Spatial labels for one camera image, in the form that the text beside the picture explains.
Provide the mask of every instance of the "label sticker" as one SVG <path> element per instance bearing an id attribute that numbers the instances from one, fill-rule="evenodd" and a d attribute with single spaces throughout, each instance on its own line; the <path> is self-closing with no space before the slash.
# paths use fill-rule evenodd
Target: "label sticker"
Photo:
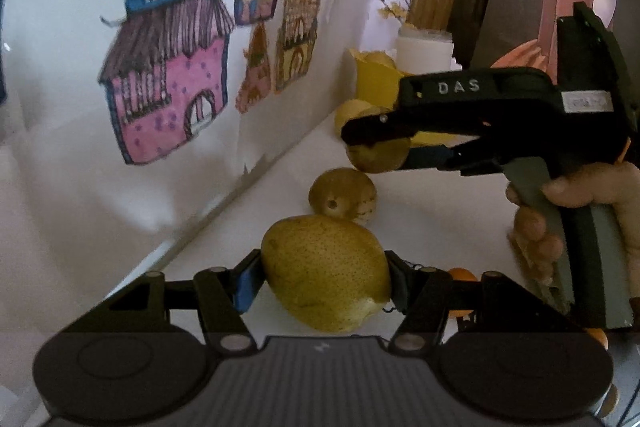
<path id="1" fill-rule="evenodd" d="M 609 91 L 565 91 L 562 93 L 564 111 L 613 112 L 613 101 Z"/>

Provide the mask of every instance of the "human hand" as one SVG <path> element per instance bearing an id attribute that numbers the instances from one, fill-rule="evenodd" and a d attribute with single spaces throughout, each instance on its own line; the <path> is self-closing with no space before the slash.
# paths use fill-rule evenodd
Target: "human hand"
<path id="1" fill-rule="evenodd" d="M 631 163 L 591 164 L 551 181 L 542 191 L 553 204 L 567 208 L 591 203 L 613 206 L 625 245 L 632 307 L 640 319 L 640 169 Z M 530 277 L 548 285 L 564 245 L 557 235 L 547 232 L 542 214 L 522 204 L 511 185 L 506 195 L 519 206 L 509 236 L 511 244 L 530 262 Z"/>

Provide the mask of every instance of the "pear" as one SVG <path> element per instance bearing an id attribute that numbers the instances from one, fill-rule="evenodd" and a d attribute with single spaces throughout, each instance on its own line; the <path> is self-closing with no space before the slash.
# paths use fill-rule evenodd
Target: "pear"
<path id="1" fill-rule="evenodd" d="M 365 225 L 376 209 L 376 186 L 363 172 L 339 168 L 324 172 L 309 190 L 316 214 L 349 219 Z"/>
<path id="2" fill-rule="evenodd" d="M 374 114 L 389 112 L 384 107 L 371 107 L 362 111 L 358 118 Z M 378 142 L 372 147 L 366 145 L 354 145 L 347 147 L 347 157 L 357 170 L 369 174 L 396 171 L 402 167 L 409 151 L 411 150 L 410 138 L 398 138 L 385 142 Z"/>
<path id="3" fill-rule="evenodd" d="M 318 331 L 353 331 L 390 299 L 383 248 L 369 230 L 346 219 L 283 219 L 264 235 L 261 259 L 284 308 Z"/>
<path id="4" fill-rule="evenodd" d="M 334 130 L 335 136 L 340 138 L 340 133 L 342 132 L 342 128 L 344 124 L 350 121 L 352 118 L 357 118 L 358 115 L 364 110 L 370 109 L 373 107 L 369 102 L 365 102 L 364 100 L 358 100 L 354 98 L 353 100 L 347 100 L 344 102 L 338 109 L 335 110 L 334 117 Z"/>
<path id="5" fill-rule="evenodd" d="M 385 52 L 369 52 L 365 55 L 365 60 L 373 64 L 381 64 L 393 70 L 397 69 L 394 60 Z"/>

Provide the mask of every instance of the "gripper handle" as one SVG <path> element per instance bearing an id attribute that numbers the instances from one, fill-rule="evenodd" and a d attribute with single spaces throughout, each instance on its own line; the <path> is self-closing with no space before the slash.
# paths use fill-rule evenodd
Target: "gripper handle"
<path id="1" fill-rule="evenodd" d="M 523 203 L 543 214 L 547 230 L 559 235 L 565 245 L 554 267 L 553 282 L 538 284 L 538 296 L 582 327 L 630 327 L 634 314 L 629 304 L 626 253 L 613 208 L 551 204 L 541 191 L 552 179 L 542 158 L 518 158 L 503 170 Z"/>

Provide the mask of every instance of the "yellow container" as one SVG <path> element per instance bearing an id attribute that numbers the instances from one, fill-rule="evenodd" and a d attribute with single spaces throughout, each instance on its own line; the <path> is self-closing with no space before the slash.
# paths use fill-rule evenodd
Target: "yellow container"
<path id="1" fill-rule="evenodd" d="M 371 105 L 393 109 L 398 99 L 400 79 L 408 76 L 396 68 L 391 57 L 384 52 L 361 53 L 349 50 L 356 61 L 358 77 L 356 80 L 356 98 Z M 412 147 L 425 145 L 446 145 L 456 136 L 451 134 L 419 132 L 411 140 Z"/>

